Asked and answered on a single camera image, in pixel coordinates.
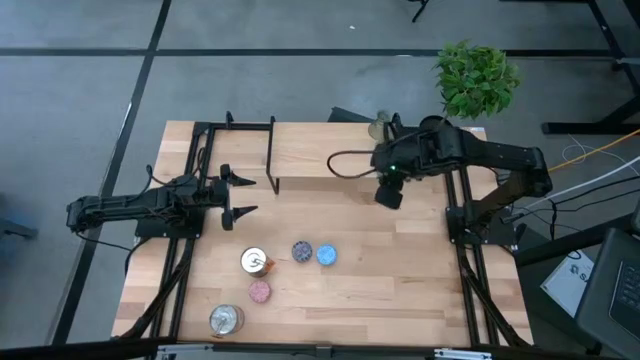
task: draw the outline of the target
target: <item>green leaves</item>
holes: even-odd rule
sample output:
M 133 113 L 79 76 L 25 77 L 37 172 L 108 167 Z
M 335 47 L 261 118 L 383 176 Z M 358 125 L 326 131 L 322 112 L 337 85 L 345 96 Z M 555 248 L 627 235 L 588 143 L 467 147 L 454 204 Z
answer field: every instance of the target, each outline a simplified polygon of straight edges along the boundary
M 504 52 L 469 47 L 468 41 L 446 45 L 438 53 L 444 110 L 448 116 L 472 119 L 490 116 L 509 106 L 512 90 L 520 85 L 518 68 L 507 63 Z

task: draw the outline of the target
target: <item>wooden table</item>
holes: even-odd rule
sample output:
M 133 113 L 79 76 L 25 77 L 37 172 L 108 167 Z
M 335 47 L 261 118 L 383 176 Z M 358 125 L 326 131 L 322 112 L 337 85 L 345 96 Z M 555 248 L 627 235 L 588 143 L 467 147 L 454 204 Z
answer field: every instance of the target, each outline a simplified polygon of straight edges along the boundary
M 193 124 L 167 123 L 155 167 L 161 180 L 184 171 Z M 326 170 L 332 152 L 373 147 L 366 124 L 275 126 L 272 174 L 281 179 L 277 196 L 265 175 L 268 132 L 216 131 L 209 175 L 229 163 L 238 175 L 256 180 L 255 186 L 234 188 L 231 199 L 233 206 L 259 209 L 240 219 L 231 232 L 222 230 L 218 209 L 207 212 L 195 245 L 179 339 L 468 346 L 460 274 L 444 221 L 443 178 L 407 184 L 402 208 L 389 210 L 373 201 L 375 178 L 341 180 Z M 484 138 L 482 129 L 472 130 Z M 368 162 L 367 156 L 344 157 L 336 158 L 335 166 L 356 173 Z M 476 198 L 495 188 L 490 171 L 470 168 L 469 174 Z M 314 249 L 333 244 L 338 261 L 330 267 L 315 259 L 295 262 L 291 247 L 299 240 Z M 168 239 L 152 239 L 133 255 L 114 335 L 133 325 L 156 295 L 167 245 Z M 240 267 L 240 254 L 249 246 L 264 249 L 276 261 L 263 278 L 272 287 L 265 304 L 253 303 L 247 294 L 255 279 Z M 499 247 L 483 250 L 492 298 L 520 336 L 531 342 L 513 258 Z M 170 298 L 161 334 L 168 333 L 172 303 Z M 246 322 L 237 334 L 216 339 L 209 315 L 222 303 L 240 306 Z M 481 339 L 487 341 L 477 299 L 475 309 Z

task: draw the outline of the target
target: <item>silver jar lid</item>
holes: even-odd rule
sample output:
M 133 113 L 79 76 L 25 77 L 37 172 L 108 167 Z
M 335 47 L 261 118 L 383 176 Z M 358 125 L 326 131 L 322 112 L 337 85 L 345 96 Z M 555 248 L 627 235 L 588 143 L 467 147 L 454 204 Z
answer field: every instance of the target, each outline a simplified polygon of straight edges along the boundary
M 231 305 L 219 305 L 211 312 L 209 325 L 216 335 L 229 335 L 238 323 L 238 312 Z
M 248 273 L 261 271 L 267 263 L 267 254 L 259 248 L 248 248 L 240 259 L 242 268 Z

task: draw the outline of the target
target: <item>tin can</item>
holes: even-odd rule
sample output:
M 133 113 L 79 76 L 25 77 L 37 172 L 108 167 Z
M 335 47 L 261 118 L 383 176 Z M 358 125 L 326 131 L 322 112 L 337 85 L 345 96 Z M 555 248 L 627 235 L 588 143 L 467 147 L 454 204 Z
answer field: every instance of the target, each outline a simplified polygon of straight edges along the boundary
M 218 305 L 211 312 L 209 325 L 215 336 L 234 334 L 244 325 L 244 311 L 234 305 Z
M 260 248 L 248 248 L 240 257 L 240 265 L 244 271 L 253 277 L 263 277 L 275 265 L 267 254 Z

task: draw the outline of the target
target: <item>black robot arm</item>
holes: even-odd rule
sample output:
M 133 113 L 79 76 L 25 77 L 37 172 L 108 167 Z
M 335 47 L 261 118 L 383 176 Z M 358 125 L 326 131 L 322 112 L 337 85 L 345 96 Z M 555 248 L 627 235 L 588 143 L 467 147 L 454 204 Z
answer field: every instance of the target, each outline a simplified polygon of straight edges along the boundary
M 484 236 L 496 212 L 522 197 L 541 197 L 552 189 L 542 152 L 535 147 L 483 141 L 437 116 L 426 118 L 419 128 L 407 128 L 396 114 L 390 124 L 385 124 L 383 133 L 383 143 L 372 151 L 371 166 L 380 183 L 375 200 L 391 209 L 400 208 L 402 187 L 412 179 L 467 166 L 511 171 L 508 180 L 482 200 L 469 200 L 461 207 L 447 209 L 452 238 L 491 243 Z M 462 232 L 473 236 L 461 236 Z
M 202 227 L 202 215 L 208 208 L 223 208 L 222 226 L 233 229 L 233 223 L 257 206 L 231 208 L 230 186 L 253 185 L 254 181 L 235 175 L 229 165 L 220 167 L 220 177 L 211 184 L 198 187 L 198 179 L 191 174 L 177 177 L 166 185 L 146 190 L 137 195 L 100 198 L 83 196 L 67 206 L 67 226 L 72 232 L 96 228 L 105 222 L 138 220 L 143 237 L 172 236 L 172 231 Z

